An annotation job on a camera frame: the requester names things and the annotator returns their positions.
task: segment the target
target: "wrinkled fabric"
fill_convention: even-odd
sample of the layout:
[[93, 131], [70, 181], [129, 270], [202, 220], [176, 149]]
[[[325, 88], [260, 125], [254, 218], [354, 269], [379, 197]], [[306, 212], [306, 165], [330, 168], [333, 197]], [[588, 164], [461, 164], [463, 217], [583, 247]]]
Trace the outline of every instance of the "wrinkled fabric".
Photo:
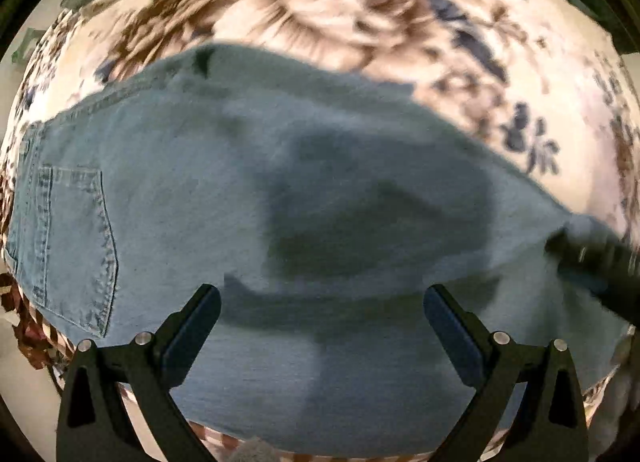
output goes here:
[[473, 392], [422, 315], [431, 283], [516, 341], [562, 337], [583, 387], [625, 330], [543, 255], [571, 214], [393, 86], [206, 46], [32, 125], [21, 154], [6, 254], [28, 298], [104, 346], [219, 287], [172, 395], [238, 438], [433, 450]]
[[[638, 244], [638, 97], [610, 36], [565, 0], [277, 0], [283, 17], [274, 20], [239, 9], [254, 1], [95, 0], [78, 13], [62, 13], [34, 53], [0, 150], [2, 243], [12, 219], [18, 148], [30, 123], [222, 34], [329, 70], [353, 63], [365, 49], [375, 67], [352, 72], [396, 83], [571, 211], [596, 216]], [[428, 16], [407, 26], [415, 17], [411, 2]], [[339, 26], [327, 25], [329, 14], [340, 15]], [[247, 35], [249, 27], [255, 31]], [[396, 60], [378, 59], [388, 54], [385, 42], [409, 30], [415, 35], [415, 28], [428, 30], [424, 54], [409, 40]], [[18, 291], [47, 340], [69, 357], [71, 342]], [[586, 392], [588, 420], [610, 376]], [[208, 442], [238, 443], [192, 426]]]

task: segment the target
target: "brown flower pattern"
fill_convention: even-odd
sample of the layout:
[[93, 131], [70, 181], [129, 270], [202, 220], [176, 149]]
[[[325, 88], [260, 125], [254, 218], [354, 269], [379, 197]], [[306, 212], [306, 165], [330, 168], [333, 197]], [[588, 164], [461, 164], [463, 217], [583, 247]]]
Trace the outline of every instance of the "brown flower pattern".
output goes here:
[[124, 80], [146, 65], [212, 38], [228, 0], [152, 0], [120, 32], [97, 75]]
[[486, 0], [152, 0], [96, 71], [123, 80], [206, 41], [255, 46], [379, 82], [413, 85], [414, 99], [499, 147], [509, 117], [507, 68], [527, 33]]
[[[625, 238], [637, 244], [640, 241], [640, 128], [630, 118], [630, 106], [620, 83], [620, 77], [628, 81], [628, 71], [622, 61], [614, 67], [599, 52], [594, 53], [593, 71], [593, 79], [602, 91], [602, 102], [611, 115], [609, 129], [622, 195], [620, 205], [626, 220]], [[636, 98], [633, 84], [628, 83], [628, 86]]]

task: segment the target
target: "fuzzy gray object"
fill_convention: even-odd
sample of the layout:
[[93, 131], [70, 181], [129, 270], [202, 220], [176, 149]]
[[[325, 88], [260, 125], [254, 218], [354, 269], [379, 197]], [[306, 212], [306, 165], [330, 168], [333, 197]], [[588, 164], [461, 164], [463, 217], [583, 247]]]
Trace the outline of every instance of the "fuzzy gray object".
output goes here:
[[280, 462], [278, 452], [259, 438], [241, 444], [226, 462]]

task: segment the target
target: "metal screw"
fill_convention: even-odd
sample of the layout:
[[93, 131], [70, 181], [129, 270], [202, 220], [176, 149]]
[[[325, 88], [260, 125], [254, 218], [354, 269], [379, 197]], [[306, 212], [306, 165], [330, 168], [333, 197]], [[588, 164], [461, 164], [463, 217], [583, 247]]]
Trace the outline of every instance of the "metal screw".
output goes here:
[[494, 333], [494, 341], [498, 345], [506, 345], [509, 341], [511, 341], [511, 338], [506, 332], [496, 332]]
[[564, 339], [556, 339], [554, 341], [554, 347], [556, 347], [556, 350], [558, 350], [559, 352], [564, 352], [569, 348]]
[[83, 339], [80, 343], [78, 343], [78, 350], [80, 350], [81, 352], [87, 352], [93, 344], [94, 342], [90, 339]]
[[140, 346], [148, 345], [151, 343], [151, 340], [154, 338], [154, 335], [150, 332], [140, 332], [136, 336], [136, 343]]

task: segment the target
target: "green object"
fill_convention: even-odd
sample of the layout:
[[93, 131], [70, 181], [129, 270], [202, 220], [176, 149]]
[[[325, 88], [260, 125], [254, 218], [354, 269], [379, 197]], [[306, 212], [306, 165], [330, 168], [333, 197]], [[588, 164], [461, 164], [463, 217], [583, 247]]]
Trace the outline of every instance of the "green object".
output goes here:
[[27, 65], [31, 54], [35, 51], [38, 42], [44, 36], [45, 32], [46, 31], [40, 29], [28, 28], [20, 47], [11, 55], [11, 63], [14, 65]]

